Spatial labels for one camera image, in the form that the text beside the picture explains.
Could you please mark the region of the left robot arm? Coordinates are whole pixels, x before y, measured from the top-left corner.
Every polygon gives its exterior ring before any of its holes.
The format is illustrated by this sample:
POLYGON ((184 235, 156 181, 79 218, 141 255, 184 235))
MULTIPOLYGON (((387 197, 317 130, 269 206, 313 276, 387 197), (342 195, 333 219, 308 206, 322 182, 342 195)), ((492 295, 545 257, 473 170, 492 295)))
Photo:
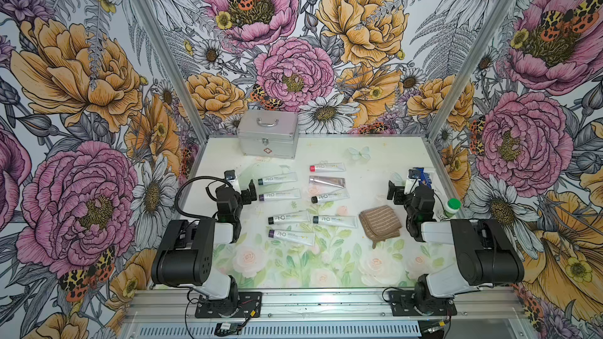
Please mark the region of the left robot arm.
POLYGON ((181 219, 166 226, 152 263, 152 282, 186 289, 199 295, 196 316, 231 317, 240 310, 240 294, 235 279, 213 266, 215 246, 236 243, 242 230, 243 207, 258 200, 254 182, 238 191, 230 180, 219 177, 194 177, 179 188, 174 209, 181 219), (180 207, 185 189, 194 182, 218 182, 210 199, 216 203, 213 216, 186 213, 180 207))

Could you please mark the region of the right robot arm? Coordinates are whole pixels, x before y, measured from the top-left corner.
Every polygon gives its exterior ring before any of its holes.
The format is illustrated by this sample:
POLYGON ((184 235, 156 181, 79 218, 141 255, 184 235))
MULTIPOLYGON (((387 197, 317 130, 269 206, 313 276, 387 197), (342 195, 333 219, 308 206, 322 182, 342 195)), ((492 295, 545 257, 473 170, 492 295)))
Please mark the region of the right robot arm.
POLYGON ((414 290, 384 291, 394 316, 450 319, 457 314, 455 297, 523 280, 523 263, 495 219, 438 221, 434 213, 436 193, 426 185, 405 193, 389 182, 387 199, 405 208, 406 230, 415 241, 450 245, 455 251, 454 264, 419 276, 414 290))

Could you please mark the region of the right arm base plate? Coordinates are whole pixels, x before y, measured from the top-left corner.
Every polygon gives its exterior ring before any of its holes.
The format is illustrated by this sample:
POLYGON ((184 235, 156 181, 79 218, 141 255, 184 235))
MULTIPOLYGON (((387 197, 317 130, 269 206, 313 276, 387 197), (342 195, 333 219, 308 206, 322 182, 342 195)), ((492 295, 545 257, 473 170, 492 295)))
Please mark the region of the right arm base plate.
POLYGON ((385 296, 393 316, 455 316, 458 313, 452 298, 434 298, 428 294, 421 297, 411 290, 388 290, 385 296))

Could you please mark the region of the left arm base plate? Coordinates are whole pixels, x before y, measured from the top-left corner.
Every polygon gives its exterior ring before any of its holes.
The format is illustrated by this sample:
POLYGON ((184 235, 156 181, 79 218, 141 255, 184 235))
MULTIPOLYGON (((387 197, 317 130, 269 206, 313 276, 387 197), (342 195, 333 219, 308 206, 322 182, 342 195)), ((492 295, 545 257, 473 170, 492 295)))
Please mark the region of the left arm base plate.
POLYGON ((223 300, 200 302, 196 306, 197 319, 246 319, 256 318, 261 313, 262 292, 239 292, 223 300))

